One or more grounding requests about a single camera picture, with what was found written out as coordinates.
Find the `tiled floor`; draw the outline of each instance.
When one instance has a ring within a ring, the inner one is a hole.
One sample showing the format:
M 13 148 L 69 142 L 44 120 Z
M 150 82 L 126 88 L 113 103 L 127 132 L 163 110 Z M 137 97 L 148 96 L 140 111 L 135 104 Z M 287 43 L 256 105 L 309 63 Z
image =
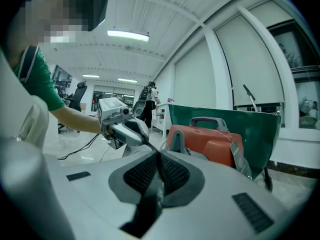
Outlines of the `tiled floor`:
M 58 145 L 46 145 L 43 152 L 60 158 L 82 148 L 94 136 L 95 134 L 93 133 L 77 133 L 72 130 L 64 130 L 59 134 Z M 157 129 L 154 129 L 150 133 L 149 139 L 150 143 L 157 149 L 159 149 L 165 141 L 165 139 L 162 138 L 162 133 Z M 122 157 L 124 150 L 125 146 L 118 150 L 114 150 L 109 147 L 107 140 L 105 140 L 102 135 L 99 135 L 92 143 L 91 147 L 72 154 L 66 160 L 61 160 L 60 164 L 62 166 L 73 166 L 118 159 Z M 295 176 L 274 170 L 269 170 L 269 174 L 273 182 L 272 194 L 288 209 L 292 209 L 305 203 L 317 183 L 317 180 L 315 179 Z M 265 187 L 263 174 L 259 175 L 255 181 L 262 188 Z

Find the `ceiling light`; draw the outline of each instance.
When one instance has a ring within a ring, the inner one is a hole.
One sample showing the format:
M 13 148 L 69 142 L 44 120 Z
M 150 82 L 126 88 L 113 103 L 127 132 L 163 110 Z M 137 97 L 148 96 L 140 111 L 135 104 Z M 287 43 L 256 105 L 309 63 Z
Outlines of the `ceiling light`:
M 85 78 L 99 78 L 100 76 L 94 75 L 94 74 L 83 74 L 82 75 Z
M 130 80 L 130 79 L 122 79 L 122 78 L 118 78 L 119 81 L 123 81 L 123 82 L 129 82 L 129 83 L 137 83 L 136 80 Z
M 119 30 L 108 30 L 107 33 L 108 33 L 108 36 L 110 37 L 131 38 L 131 39 L 136 39 L 144 42 L 149 41 L 149 36 L 144 34 L 137 34 L 137 33 L 119 31 Z

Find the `green shirt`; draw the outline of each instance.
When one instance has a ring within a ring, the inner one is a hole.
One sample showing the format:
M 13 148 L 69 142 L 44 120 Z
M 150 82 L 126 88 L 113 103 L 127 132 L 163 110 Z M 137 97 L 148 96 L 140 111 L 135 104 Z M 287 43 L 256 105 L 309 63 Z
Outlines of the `green shirt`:
M 15 68 L 14 74 L 18 77 L 20 64 Z M 62 108 L 65 103 L 61 100 L 51 80 L 51 73 L 47 62 L 40 49 L 34 60 L 34 64 L 28 80 L 23 85 L 30 95 L 35 95 L 44 100 L 49 111 Z

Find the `orange case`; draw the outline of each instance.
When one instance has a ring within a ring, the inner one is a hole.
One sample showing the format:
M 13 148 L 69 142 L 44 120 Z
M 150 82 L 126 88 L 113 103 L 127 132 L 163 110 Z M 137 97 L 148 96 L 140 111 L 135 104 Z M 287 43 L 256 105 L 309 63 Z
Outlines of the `orange case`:
M 195 126 L 172 125 L 167 144 L 171 147 L 174 132 L 180 130 L 184 135 L 184 146 L 192 151 L 204 154 L 209 161 L 234 167 L 235 161 L 230 145 L 236 141 L 244 154 L 242 137 L 229 131 L 218 131 Z

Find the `office chair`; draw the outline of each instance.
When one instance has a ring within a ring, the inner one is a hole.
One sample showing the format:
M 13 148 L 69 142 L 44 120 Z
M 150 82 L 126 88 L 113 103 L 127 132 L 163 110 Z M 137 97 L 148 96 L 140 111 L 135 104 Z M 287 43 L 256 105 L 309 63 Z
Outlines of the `office chair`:
M 87 90 L 86 82 L 80 82 L 77 84 L 76 87 L 77 89 L 75 90 L 73 97 L 72 98 L 66 97 L 64 99 L 70 101 L 69 108 L 78 110 L 81 112 L 80 101 Z M 59 126 L 58 133 L 60 134 L 61 129 L 65 127 L 65 125 L 63 125 L 62 123 L 58 123 L 58 126 Z

